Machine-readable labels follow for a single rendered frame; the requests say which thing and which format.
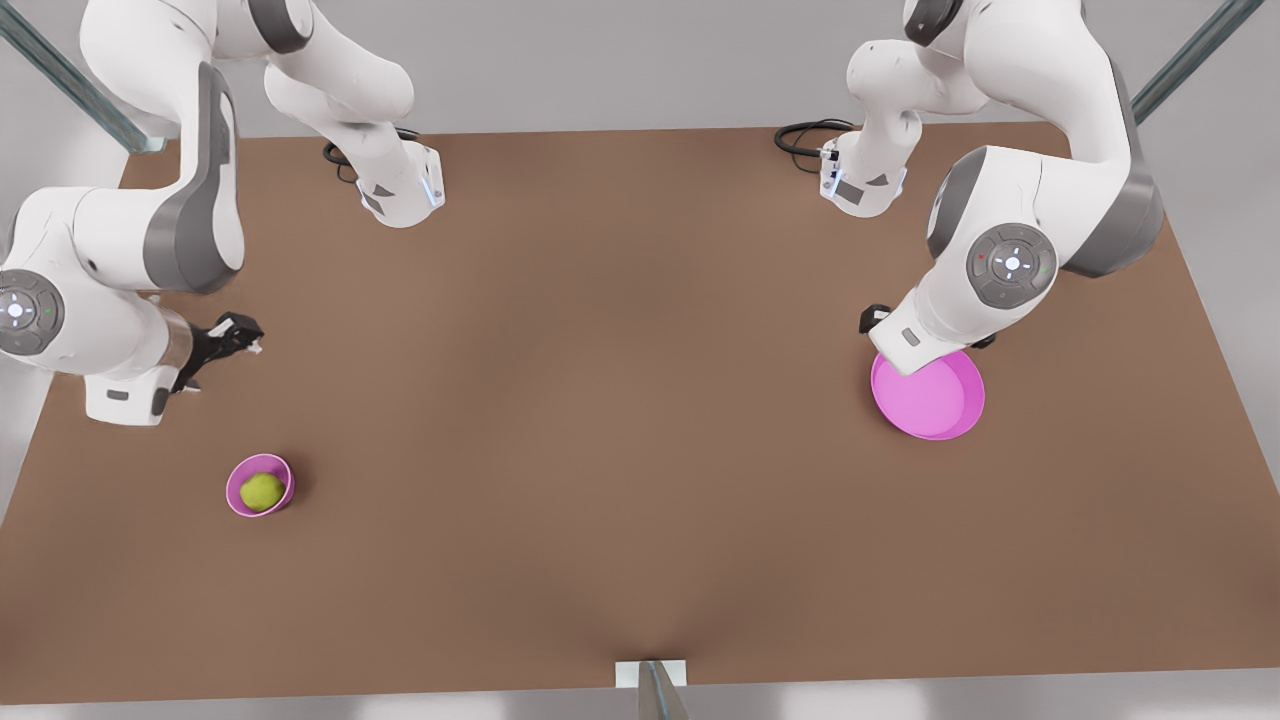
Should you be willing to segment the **pink plate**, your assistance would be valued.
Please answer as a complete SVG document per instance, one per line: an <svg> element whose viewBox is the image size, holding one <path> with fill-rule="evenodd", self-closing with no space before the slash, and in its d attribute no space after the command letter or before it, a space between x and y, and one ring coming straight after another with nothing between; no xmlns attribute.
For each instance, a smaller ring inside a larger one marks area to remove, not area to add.
<svg viewBox="0 0 1280 720"><path fill-rule="evenodd" d="M986 383L965 351L941 357L911 375L900 374L883 356L870 366L872 397L899 430L929 441L966 434L986 410Z"/></svg>

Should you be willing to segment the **small pink bowl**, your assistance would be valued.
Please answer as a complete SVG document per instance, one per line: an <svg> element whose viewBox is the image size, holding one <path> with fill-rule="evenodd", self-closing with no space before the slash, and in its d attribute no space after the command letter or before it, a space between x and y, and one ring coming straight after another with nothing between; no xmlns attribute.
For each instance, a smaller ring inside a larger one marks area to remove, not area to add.
<svg viewBox="0 0 1280 720"><path fill-rule="evenodd" d="M274 509L252 514L239 498L241 484L259 471L271 473L285 483L285 496ZM225 498L229 507L242 518L260 518L284 509L294 496L294 475L291 465L274 454L256 454L239 462L227 480Z"/></svg>

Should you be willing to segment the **green apple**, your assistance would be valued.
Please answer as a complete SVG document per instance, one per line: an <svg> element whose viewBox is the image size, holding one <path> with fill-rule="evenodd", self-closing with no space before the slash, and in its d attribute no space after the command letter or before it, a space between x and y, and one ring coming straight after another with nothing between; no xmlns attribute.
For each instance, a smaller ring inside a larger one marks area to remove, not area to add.
<svg viewBox="0 0 1280 720"><path fill-rule="evenodd" d="M239 487L241 502L252 512L266 512L279 505L285 496L285 483L276 475L259 471Z"/></svg>

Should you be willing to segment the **silver frame post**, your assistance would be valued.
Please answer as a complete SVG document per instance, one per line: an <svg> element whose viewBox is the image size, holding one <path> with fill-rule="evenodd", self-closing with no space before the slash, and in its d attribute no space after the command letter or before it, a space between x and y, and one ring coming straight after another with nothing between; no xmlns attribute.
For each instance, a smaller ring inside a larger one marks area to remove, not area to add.
<svg viewBox="0 0 1280 720"><path fill-rule="evenodd" d="M687 662L682 659L614 664L614 687L637 693L637 720L690 720L678 691L687 684Z"/></svg>
<svg viewBox="0 0 1280 720"><path fill-rule="evenodd" d="M161 152L164 137L147 136L61 51L40 33L10 0L0 0L0 37L59 88L129 154Z"/></svg>
<svg viewBox="0 0 1280 720"><path fill-rule="evenodd" d="M1266 1L1222 0L1132 100L1135 123L1149 119Z"/></svg>

